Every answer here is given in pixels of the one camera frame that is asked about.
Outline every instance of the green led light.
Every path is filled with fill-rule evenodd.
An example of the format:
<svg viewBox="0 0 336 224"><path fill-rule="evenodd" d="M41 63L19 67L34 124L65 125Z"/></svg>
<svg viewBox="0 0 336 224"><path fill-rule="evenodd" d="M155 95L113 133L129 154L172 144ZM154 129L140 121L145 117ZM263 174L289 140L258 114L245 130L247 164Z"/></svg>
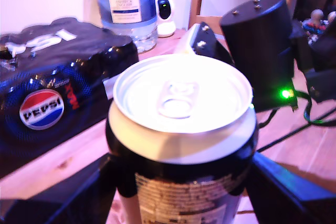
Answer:
<svg viewBox="0 0 336 224"><path fill-rule="evenodd" d="M282 90L281 95L283 98L288 99L294 97L293 90Z"/></svg>
<svg viewBox="0 0 336 224"><path fill-rule="evenodd" d="M284 98L286 98L286 99L289 98L289 91L288 90L283 90L283 92L281 94Z"/></svg>

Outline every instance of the table surface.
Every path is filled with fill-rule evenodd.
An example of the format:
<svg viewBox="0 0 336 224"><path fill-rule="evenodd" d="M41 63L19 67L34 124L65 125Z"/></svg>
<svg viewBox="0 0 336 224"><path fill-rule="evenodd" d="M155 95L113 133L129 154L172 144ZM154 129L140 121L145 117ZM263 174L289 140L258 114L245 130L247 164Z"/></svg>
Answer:
<svg viewBox="0 0 336 224"><path fill-rule="evenodd" d="M171 54L184 34L184 30L177 30L169 38L158 39L158 44L152 50L140 54L139 59ZM304 76L297 69L293 82L297 90L307 91ZM299 109L295 112L289 107L281 108L269 125L260 130L258 147L265 146L306 123L303 118L306 101L299 99L298 104ZM314 103L311 116L315 118L335 106L334 101ZM266 120L268 115L269 112L258 113L258 121ZM1 198L27 199L68 178L107 153L104 125L105 120L0 180ZM336 127L311 126L263 154L291 172L336 193L335 139ZM122 219L123 213L117 194L107 223L122 223ZM234 221L234 224L240 223L258 223L247 196L243 196Z"/></svg>

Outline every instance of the plastic bottle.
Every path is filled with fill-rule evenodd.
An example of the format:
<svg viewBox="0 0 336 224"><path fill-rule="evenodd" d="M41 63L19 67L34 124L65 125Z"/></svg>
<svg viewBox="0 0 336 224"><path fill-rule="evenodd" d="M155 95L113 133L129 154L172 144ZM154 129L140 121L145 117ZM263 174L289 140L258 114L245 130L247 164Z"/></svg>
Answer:
<svg viewBox="0 0 336 224"><path fill-rule="evenodd" d="M156 44L155 0L98 0L103 27L117 35L131 36L138 52Z"/></svg>

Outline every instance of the pepsi logo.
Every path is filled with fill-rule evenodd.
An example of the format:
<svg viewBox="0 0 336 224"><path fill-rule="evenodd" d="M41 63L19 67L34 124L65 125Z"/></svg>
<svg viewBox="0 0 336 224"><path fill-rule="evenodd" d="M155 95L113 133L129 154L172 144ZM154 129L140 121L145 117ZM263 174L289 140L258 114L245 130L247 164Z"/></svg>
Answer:
<svg viewBox="0 0 336 224"><path fill-rule="evenodd" d="M22 122L33 130L45 130L60 120L64 112L61 95L50 89L29 94L20 107Z"/></svg>

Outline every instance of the white camera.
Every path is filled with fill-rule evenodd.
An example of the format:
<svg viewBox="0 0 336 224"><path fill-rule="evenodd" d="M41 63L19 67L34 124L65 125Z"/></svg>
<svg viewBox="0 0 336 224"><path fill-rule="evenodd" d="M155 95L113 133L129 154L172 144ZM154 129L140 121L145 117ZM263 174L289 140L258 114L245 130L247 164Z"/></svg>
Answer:
<svg viewBox="0 0 336 224"><path fill-rule="evenodd" d="M172 19L174 8L172 0L156 0L157 34L160 38L169 37L176 31L176 25Z"/></svg>

